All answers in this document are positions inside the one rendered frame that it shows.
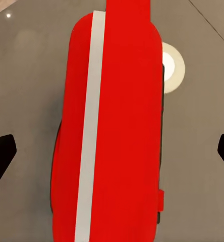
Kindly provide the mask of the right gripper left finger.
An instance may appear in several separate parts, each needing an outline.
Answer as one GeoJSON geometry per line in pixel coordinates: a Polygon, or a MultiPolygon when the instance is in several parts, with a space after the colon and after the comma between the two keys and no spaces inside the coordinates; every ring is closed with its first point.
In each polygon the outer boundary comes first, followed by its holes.
{"type": "Polygon", "coordinates": [[[16,154],[16,144],[12,134],[0,137],[0,179],[16,154]]]}

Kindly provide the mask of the radio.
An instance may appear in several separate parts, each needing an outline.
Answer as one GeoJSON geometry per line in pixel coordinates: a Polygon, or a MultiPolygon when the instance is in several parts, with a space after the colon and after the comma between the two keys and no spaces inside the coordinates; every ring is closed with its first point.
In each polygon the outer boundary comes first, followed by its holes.
{"type": "Polygon", "coordinates": [[[164,106],[150,0],[106,0],[73,28],[50,176],[54,242],[153,242],[164,106]]]}

